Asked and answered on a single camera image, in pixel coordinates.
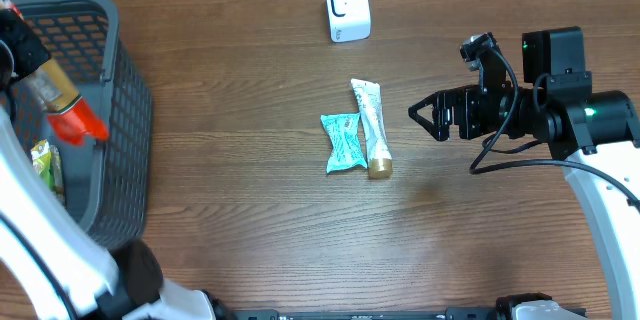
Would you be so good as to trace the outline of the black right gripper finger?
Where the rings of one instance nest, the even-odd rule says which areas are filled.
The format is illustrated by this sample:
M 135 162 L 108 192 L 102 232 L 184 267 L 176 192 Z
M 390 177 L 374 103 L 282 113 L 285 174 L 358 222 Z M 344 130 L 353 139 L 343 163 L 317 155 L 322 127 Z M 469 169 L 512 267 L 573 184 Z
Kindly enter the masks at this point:
M 412 109 L 408 111 L 408 115 L 412 120 L 414 120 L 418 125 L 420 125 L 427 133 L 429 133 L 435 140 L 439 139 L 439 128 L 437 123 L 433 123 L 432 121 L 421 116 L 418 113 L 418 111 L 414 111 Z
M 433 93 L 433 94 L 425 97 L 424 99 L 420 100 L 416 104 L 411 105 L 408 108 L 408 115 L 409 116 L 417 116 L 419 110 L 424 109 L 425 107 L 427 107 L 429 105 L 432 105 L 435 102 L 435 99 L 436 99 L 436 94 Z

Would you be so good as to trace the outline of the orange spaghetti packet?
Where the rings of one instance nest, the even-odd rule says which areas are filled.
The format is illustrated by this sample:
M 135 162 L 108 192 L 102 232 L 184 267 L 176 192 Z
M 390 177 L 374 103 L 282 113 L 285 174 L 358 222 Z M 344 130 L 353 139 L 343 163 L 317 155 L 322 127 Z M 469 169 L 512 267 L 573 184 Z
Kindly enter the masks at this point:
M 6 8 L 14 10 L 24 19 L 12 0 L 1 0 L 1 10 Z M 55 135 L 60 140 L 76 146 L 81 145 L 86 137 L 107 140 L 107 126 L 80 95 L 79 90 L 52 55 L 43 68 L 43 76 L 25 78 L 20 82 L 25 82 L 32 95 L 40 101 Z M 6 94 L 7 102 L 14 106 L 12 86 L 1 91 Z

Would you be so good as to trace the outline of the white tube with gold cap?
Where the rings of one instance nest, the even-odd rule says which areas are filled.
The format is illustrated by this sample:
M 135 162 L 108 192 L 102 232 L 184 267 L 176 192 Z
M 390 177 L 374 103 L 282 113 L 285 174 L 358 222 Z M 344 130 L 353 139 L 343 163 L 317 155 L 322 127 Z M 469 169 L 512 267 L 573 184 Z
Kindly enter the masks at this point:
M 386 137 L 380 85 L 355 78 L 350 83 L 363 124 L 369 177 L 390 178 L 393 163 Z

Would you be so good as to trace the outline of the mint green wipes packet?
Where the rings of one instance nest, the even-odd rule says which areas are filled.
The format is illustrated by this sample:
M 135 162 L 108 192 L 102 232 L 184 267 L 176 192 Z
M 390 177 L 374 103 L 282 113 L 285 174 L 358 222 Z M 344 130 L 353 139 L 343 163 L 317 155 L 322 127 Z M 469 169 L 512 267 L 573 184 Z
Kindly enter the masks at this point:
M 367 167 L 359 140 L 359 113 L 322 115 L 322 126 L 327 133 L 332 151 L 326 165 L 326 173 Z

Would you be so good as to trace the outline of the green tea snack packet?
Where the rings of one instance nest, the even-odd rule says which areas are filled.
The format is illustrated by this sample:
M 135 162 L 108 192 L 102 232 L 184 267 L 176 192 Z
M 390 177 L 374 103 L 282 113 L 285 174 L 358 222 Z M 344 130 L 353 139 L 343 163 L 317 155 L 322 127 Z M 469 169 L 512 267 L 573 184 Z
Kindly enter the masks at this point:
M 32 165 L 58 202 L 65 207 L 66 197 L 62 172 L 62 161 L 57 146 L 41 140 L 31 149 Z

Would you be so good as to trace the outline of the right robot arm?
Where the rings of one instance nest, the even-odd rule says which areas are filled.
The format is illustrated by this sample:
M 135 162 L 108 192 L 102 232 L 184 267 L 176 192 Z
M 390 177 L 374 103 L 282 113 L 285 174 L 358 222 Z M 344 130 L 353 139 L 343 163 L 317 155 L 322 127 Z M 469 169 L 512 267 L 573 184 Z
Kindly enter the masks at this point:
M 473 175 L 559 167 L 582 208 L 606 279 L 612 315 L 639 316 L 639 116 L 622 91 L 596 93 L 579 27 L 521 37 L 523 76 L 491 33 L 460 47 L 475 85 L 437 91 L 408 109 L 435 140 L 451 126 L 482 138 Z

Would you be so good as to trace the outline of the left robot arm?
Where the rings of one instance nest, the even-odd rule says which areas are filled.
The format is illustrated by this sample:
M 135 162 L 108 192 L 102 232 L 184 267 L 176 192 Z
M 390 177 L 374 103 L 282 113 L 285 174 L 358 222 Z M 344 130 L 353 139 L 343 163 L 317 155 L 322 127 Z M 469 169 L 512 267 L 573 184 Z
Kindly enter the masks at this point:
M 142 241 L 152 97 L 107 0 L 1 3 L 1 259 L 41 319 L 226 319 Z

